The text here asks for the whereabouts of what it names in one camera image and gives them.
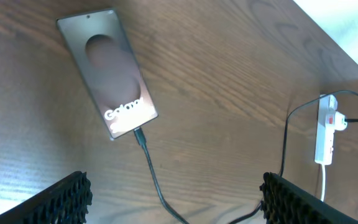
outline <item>power strip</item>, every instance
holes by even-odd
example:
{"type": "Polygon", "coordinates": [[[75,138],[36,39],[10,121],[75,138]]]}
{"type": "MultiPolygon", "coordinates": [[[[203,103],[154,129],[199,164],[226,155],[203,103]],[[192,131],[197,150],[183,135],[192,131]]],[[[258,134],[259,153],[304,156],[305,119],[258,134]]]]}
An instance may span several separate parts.
{"type": "Polygon", "coordinates": [[[333,162],[335,130],[343,131],[347,127],[345,116],[336,111],[337,106],[334,95],[319,101],[314,161],[321,165],[330,165],[333,162]]]}

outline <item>white power cord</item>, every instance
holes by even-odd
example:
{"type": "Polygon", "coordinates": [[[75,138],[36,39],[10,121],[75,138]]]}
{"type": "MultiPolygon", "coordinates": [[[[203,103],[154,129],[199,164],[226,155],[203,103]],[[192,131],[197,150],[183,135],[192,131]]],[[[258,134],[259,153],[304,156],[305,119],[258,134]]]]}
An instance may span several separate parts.
{"type": "Polygon", "coordinates": [[[321,164],[321,201],[324,201],[324,196],[326,194],[326,166],[321,164]]]}

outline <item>wood grain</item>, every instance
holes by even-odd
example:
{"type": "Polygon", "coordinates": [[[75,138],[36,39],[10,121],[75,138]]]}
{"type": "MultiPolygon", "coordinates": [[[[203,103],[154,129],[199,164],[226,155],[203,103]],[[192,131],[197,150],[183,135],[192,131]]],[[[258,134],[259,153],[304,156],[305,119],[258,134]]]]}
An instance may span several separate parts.
{"type": "MultiPolygon", "coordinates": [[[[279,170],[288,111],[322,92],[358,92],[358,66],[289,0],[0,0],[0,213],[82,170],[90,223],[175,223],[133,135],[109,140],[55,27],[107,7],[160,114],[144,126],[160,186],[190,223],[254,208],[262,174],[279,170]]],[[[357,98],[338,100],[358,118],[357,98]]],[[[291,121],[284,177],[319,197],[316,110],[291,121]]],[[[358,219],[358,124],[335,148],[326,202],[358,219]]]]}

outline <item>rectangular silver device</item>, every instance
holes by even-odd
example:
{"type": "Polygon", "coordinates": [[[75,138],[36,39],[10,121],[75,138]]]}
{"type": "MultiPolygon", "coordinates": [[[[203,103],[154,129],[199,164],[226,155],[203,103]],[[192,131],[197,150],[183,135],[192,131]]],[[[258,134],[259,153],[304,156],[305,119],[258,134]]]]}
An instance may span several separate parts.
{"type": "Polygon", "coordinates": [[[113,9],[57,20],[112,140],[158,116],[113,9]]]}

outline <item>wooden table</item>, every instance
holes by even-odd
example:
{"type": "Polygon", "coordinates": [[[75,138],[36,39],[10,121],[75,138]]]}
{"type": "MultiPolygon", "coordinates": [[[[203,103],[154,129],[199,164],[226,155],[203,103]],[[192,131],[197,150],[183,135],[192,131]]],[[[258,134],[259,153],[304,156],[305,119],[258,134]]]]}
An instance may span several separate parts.
{"type": "MultiPolygon", "coordinates": [[[[320,93],[358,92],[358,66],[290,0],[0,0],[0,213],[82,170],[88,223],[176,223],[133,134],[109,140],[55,27],[107,7],[160,114],[144,126],[160,186],[190,223],[250,212],[263,173],[279,170],[287,113],[320,93]]],[[[358,98],[338,101],[358,118],[358,98]]],[[[319,197],[316,110],[290,123],[284,177],[319,197]]],[[[358,219],[358,124],[336,135],[326,202],[358,219]]]]}

